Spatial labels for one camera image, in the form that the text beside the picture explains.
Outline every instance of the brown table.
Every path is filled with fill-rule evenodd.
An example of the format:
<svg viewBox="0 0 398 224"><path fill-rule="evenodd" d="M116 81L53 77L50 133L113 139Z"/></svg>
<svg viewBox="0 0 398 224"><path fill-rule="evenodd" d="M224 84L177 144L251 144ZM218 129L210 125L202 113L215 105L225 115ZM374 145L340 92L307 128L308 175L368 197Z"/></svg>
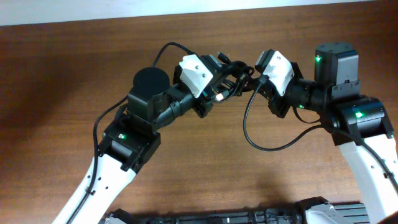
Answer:
<svg viewBox="0 0 398 224"><path fill-rule="evenodd" d="M389 1L0 27L1 222L50 223L57 216L93 157L95 118L130 90L134 74L171 40L249 64L262 50L277 49L298 62L307 79L318 44L351 42L359 52L361 92L382 100L397 129L397 13ZM172 76L182 55L171 47L158 65ZM162 145L110 210L239 210L319 195L360 200L325 131L280 152L251 147L242 131L248 99L216 105L205 119L191 111L161 129ZM253 140L270 147L307 127L291 111L277 118L262 98L248 121Z"/></svg>

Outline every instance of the white arm casing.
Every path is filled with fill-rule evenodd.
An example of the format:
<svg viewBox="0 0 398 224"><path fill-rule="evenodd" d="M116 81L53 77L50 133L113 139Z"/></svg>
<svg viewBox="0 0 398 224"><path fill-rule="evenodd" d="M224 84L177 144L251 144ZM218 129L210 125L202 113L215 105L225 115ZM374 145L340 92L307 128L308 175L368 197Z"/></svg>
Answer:
<svg viewBox="0 0 398 224"><path fill-rule="evenodd" d="M396 142L385 134L364 139L398 178ZM378 223L398 211L398 195L377 160L354 142L340 145L340 151L351 168L371 223Z"/></svg>
<svg viewBox="0 0 398 224"><path fill-rule="evenodd" d="M93 174L94 159L91 162L85 177L71 196L67 204L59 213L53 224L64 224L80 203L88 188ZM94 195L89 195L72 223L97 224L120 191L125 188L136 176L129 169L121 170L121 162L105 154L98 158L98 170L93 186Z"/></svg>

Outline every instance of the black cable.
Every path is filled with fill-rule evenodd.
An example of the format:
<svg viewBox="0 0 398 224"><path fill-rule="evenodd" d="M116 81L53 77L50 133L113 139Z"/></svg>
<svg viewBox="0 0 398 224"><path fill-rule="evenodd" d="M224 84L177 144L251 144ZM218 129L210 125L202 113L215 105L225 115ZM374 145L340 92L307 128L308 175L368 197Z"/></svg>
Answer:
<svg viewBox="0 0 398 224"><path fill-rule="evenodd" d="M164 51L168 46L170 46L170 45L179 47L180 49L184 50L184 51L185 51L187 54L189 54L189 55L194 54L193 51L191 51L190 49L184 47L184 46L181 45L181 44L178 44L178 43L176 43L176 42L169 42L169 43L165 44L165 45L161 48L161 50L159 51L159 53L157 54L157 56L156 56L156 58L155 58L155 60L154 60L154 63L152 63L151 67L155 67L155 65L156 65L157 61L159 61L160 56L162 55L163 51Z"/></svg>
<svg viewBox="0 0 398 224"><path fill-rule="evenodd" d="M300 140L303 136L305 136L307 133L309 133L310 131L313 131L315 129L318 128L323 128L331 133L338 133L338 134L342 134L348 138L350 138L351 140L353 140L357 145L363 146L366 150L368 150L368 152L370 154L372 154L372 156L375 158L375 160L377 160L377 162L380 164L380 166L382 167L383 171L386 173L386 175L388 176L388 178L391 181L391 184L393 186L393 188L395 189L396 193L398 194L398 183L394 177L394 173L392 173L389 168L386 166L386 164L384 163L383 159L380 158L380 156L369 146L365 143L364 139L362 138L358 138L350 133L347 133L346 131L340 130L338 128L331 128L322 124L319 125L315 125L312 126L308 129L306 129L305 131L303 131L301 134L299 134L295 139L293 139L293 141L287 143L284 146L281 147L277 147L277 148L264 148L261 146L258 146L257 144L255 144L254 142L251 141L251 139L248 136L248 132L246 129L246 122L248 119L248 114L249 114L249 109L254 101L254 97L257 95L260 87L262 86L262 84L258 85L258 87L256 88L256 90L254 90L254 93L252 94L249 103L246 107L246 110L244 112L244 118L243 118L243 132L244 132L244 137L246 138L246 140L248 140L249 144L253 147L255 147L256 149L262 150L262 151L267 151L267 152L274 152L274 151L279 151L282 149L285 149L291 145L293 145L294 143L296 143L298 140Z"/></svg>
<svg viewBox="0 0 398 224"><path fill-rule="evenodd" d="M304 121L304 120L300 117L299 112L297 112L297 108L296 108L296 107L293 107L293 112L294 112L294 115L296 115L296 118L299 119L301 122L303 122L303 123L305 123L305 124L315 124L315 123L321 121L320 119L318 119L318 120L316 120L316 121L311 121L311 122Z"/></svg>
<svg viewBox="0 0 398 224"><path fill-rule="evenodd" d="M84 195L84 197L82 198L82 200L80 201L79 205L77 206L77 208L75 209L75 211L72 213L72 215L70 216L70 218L67 221L67 224L71 224L73 219L76 217L77 213L80 211L80 209L82 208L82 206L84 205L84 203L86 202L88 196L90 196L91 190L93 190L94 187L94 182L96 179L96 175L97 175L97 168L98 168L98 139L97 139L97 129L98 129L98 124L100 123L101 119L107 114L109 113L111 110L115 109L116 107L118 107L120 104L122 104L125 100L127 99L127 96L125 96L121 101L119 101L118 103L116 103L115 105L113 105L112 107L108 108L106 111L104 111L95 121L94 123L94 128L93 128L93 140L94 140L94 165L93 165L93 174L91 175L91 181L90 184L86 190L86 194Z"/></svg>

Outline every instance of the robotic arm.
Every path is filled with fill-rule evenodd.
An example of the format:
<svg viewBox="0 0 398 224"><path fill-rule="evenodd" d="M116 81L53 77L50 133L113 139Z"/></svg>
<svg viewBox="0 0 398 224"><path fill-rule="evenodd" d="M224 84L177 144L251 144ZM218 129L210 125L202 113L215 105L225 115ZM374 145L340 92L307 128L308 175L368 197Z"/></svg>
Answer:
<svg viewBox="0 0 398 224"><path fill-rule="evenodd" d="M188 55L175 67L173 85L169 76L155 64L168 45L176 45ZM220 53L198 56L184 46L169 43L159 52L154 64L137 72L127 97L103 113L94 128L95 156L83 181L54 223L98 223L114 198L127 186L160 145L159 128L194 109L204 118L214 103L252 91L244 116L248 142L263 151L278 151L291 146L304 134L317 128L331 133L358 183L371 223L398 211L398 173L396 143L386 110L376 98L359 94L358 53L350 44L330 43L317 48L315 80L304 80L296 63L280 52L263 52L255 69L244 62L232 62ZM304 131L292 142L275 149L258 146L246 131L249 108L257 94L268 100L273 114L284 118L292 107L316 111L320 125ZM100 119L120 106L114 121L97 144L96 127ZM319 223L311 207L304 221ZM332 220L327 215L323 220Z"/></svg>

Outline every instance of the brown surface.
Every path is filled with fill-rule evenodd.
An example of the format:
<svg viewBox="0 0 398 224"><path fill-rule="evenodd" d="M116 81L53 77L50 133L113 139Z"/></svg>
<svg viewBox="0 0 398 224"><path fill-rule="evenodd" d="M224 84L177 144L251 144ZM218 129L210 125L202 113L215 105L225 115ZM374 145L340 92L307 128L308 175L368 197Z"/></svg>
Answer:
<svg viewBox="0 0 398 224"><path fill-rule="evenodd" d="M392 2L0 27L1 222L50 223L57 216L93 157L95 118L171 40L250 64L262 50L277 49L298 62L305 78L313 78L318 44L351 42L360 55L362 93L383 101L397 129L398 10ZM171 47L159 67L171 75L181 56ZM191 111L161 129L162 145L111 209L200 212L318 195L332 202L360 199L325 131L277 153L252 148L241 125L248 99L216 105L205 119ZM111 120L105 117L100 130ZM276 118L260 98L248 126L262 146L279 146L307 127L292 112Z"/></svg>

